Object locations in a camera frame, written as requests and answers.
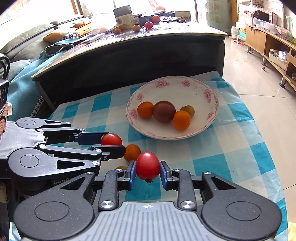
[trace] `red tomato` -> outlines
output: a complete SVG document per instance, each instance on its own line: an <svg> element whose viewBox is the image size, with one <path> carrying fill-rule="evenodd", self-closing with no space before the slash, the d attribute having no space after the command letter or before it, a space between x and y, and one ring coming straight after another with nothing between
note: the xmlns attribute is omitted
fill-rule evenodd
<svg viewBox="0 0 296 241"><path fill-rule="evenodd" d="M122 145L122 140L119 135L109 133L103 136L101 144L102 146Z"/></svg>
<svg viewBox="0 0 296 241"><path fill-rule="evenodd" d="M159 160L150 151L145 151L139 155L136 161L136 174L142 180L153 180L160 172Z"/></svg>
<svg viewBox="0 0 296 241"><path fill-rule="evenodd" d="M144 24L144 26L145 26L145 28L147 28L147 29L151 29L151 28L153 27L153 22L146 22L146 23Z"/></svg>
<svg viewBox="0 0 296 241"><path fill-rule="evenodd" d="M154 15L154 16L152 17L152 22L153 22L153 23L159 23L159 22L160 22L160 17L159 17L158 15Z"/></svg>

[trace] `tiled floor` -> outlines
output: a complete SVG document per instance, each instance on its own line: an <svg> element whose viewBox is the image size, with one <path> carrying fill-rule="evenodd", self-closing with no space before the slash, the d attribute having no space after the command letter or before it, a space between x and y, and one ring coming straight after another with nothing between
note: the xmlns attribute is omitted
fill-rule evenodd
<svg viewBox="0 0 296 241"><path fill-rule="evenodd" d="M225 40L223 78L232 84L253 115L276 166L287 203L288 221L296 222L296 92L281 75L247 47Z"/></svg>

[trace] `pink flower pattern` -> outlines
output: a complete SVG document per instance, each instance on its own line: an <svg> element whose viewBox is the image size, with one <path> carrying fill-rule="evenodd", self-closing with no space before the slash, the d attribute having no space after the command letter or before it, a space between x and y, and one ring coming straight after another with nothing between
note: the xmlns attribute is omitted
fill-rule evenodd
<svg viewBox="0 0 296 241"><path fill-rule="evenodd" d="M211 111L211 112L208 114L208 116L207 116L207 120L210 119L210 118L213 116L213 114L214 114L214 112Z"/></svg>
<svg viewBox="0 0 296 241"><path fill-rule="evenodd" d="M209 89L206 89L204 91L204 97L205 97L205 99L207 100L208 103L211 102L212 94L213 94L213 91L211 91Z"/></svg>
<svg viewBox="0 0 296 241"><path fill-rule="evenodd" d="M135 120L138 119L138 114L137 114L136 109L132 109L132 110L130 111L130 115L131 115L131 117L132 117L133 119L135 119Z"/></svg>
<svg viewBox="0 0 296 241"><path fill-rule="evenodd" d="M169 82L166 82L163 79L160 79L160 80L158 80L158 81L155 82L155 85L156 85L156 88L163 88L163 87L169 86L170 83Z"/></svg>
<svg viewBox="0 0 296 241"><path fill-rule="evenodd" d="M182 82L182 86L183 87L189 87L189 85L190 85L190 81L189 80L183 80L183 82Z"/></svg>
<svg viewBox="0 0 296 241"><path fill-rule="evenodd" d="M137 94L137 100L142 101L142 99L144 99L144 96L142 95L142 93Z"/></svg>

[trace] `checkered tablecloth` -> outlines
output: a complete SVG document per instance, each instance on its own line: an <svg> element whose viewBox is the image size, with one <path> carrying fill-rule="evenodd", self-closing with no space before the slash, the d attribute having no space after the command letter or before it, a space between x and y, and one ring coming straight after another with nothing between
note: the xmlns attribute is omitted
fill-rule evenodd
<svg viewBox="0 0 296 241"><path fill-rule="evenodd" d="M274 201L281 209L283 220L277 241L287 240L287 211L283 190L274 163L252 115L233 87L217 72L193 76L204 81L219 98L219 114L202 133L184 140L151 139L135 131L126 119L126 104L142 84L123 87L92 97L60 105L52 120L69 121L86 131L108 131L118 134L123 145L134 143L141 151L152 151L165 160L171 169L182 168L192 175L213 172L229 181ZM77 143L59 146L87 148ZM101 162L100 175L118 166L127 166L124 158ZM152 183L136 179L132 191L121 191L126 201L167 201L177 199L176 191L165 191L160 178ZM201 198L196 192L197 201Z"/></svg>

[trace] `white plate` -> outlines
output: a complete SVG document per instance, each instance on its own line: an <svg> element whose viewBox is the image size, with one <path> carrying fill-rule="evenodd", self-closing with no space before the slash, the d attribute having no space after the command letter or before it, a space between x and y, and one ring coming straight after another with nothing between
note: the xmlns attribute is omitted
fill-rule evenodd
<svg viewBox="0 0 296 241"><path fill-rule="evenodd" d="M182 106L193 106L195 115L188 129L178 131L172 121L164 124L153 116L143 119L138 115L137 108L142 102L156 104L161 100L171 102L176 111ZM160 140L180 140L201 133L209 127L218 111L218 98L208 85L190 77L168 76L150 81L137 89L126 106L126 117L131 126L145 136Z"/></svg>

